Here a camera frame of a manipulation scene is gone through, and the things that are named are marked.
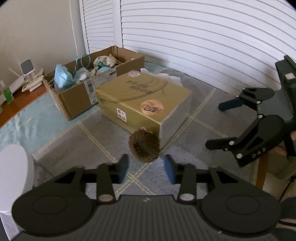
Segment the human hand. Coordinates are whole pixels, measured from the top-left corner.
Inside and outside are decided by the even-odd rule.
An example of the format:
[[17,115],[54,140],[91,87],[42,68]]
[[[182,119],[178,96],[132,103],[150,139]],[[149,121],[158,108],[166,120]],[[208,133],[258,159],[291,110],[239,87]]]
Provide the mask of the human hand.
[[[296,131],[293,131],[290,133],[290,137],[293,141],[296,140]],[[275,152],[277,154],[280,154],[282,156],[286,156],[287,155],[287,152],[286,150],[283,148],[283,147],[280,147],[280,146],[276,146],[275,148],[273,148],[272,150],[270,150],[271,152]]]

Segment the green bottle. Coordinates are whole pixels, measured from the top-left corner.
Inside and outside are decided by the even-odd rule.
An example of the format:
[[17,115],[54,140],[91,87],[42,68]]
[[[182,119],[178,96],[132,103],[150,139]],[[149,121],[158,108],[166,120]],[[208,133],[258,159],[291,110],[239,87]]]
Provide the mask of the green bottle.
[[4,94],[4,97],[5,97],[8,104],[11,101],[13,101],[14,98],[13,98],[13,95],[12,95],[10,89],[5,87],[5,84],[2,80],[0,80],[0,92],[2,92]]

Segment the wooden chair leg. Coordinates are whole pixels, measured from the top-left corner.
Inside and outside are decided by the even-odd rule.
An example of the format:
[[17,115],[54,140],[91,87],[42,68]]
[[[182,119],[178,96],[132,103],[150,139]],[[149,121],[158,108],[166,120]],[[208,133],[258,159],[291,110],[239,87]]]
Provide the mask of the wooden chair leg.
[[256,178],[256,187],[259,189],[263,188],[266,173],[268,167],[268,153],[260,157],[258,171],[257,171],[257,178]]

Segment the carpet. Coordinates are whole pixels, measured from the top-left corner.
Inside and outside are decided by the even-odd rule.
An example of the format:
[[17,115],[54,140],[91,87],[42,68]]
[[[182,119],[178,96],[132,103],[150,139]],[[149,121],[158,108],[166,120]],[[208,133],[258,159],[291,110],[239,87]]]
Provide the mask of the carpet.
[[[233,96],[184,73],[147,64],[153,73],[162,72],[181,78],[192,91],[190,116],[163,148],[161,155],[170,154],[176,162],[194,164],[197,168],[220,166],[238,177],[254,183],[256,163],[239,168],[230,152],[209,151],[208,139],[239,136],[256,118],[256,112],[246,106],[220,112],[220,102]],[[179,185],[171,185],[163,161],[144,164],[130,153],[130,133],[104,117],[97,106],[72,121],[66,121],[48,94],[21,111],[0,131],[0,151],[12,143],[20,143],[53,175],[83,165],[96,168],[105,162],[117,162],[127,153],[130,167],[122,185],[114,185],[116,197],[132,195],[177,195]],[[89,184],[86,194],[95,198],[95,186]],[[206,185],[197,185],[197,198],[207,194]]]

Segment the pompom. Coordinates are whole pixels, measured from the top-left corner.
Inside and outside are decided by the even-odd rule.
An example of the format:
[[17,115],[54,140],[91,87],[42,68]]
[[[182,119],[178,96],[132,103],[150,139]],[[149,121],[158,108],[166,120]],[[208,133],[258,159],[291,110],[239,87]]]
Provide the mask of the pompom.
[[155,161],[160,153],[159,138],[148,131],[135,131],[128,141],[131,153],[141,162]]

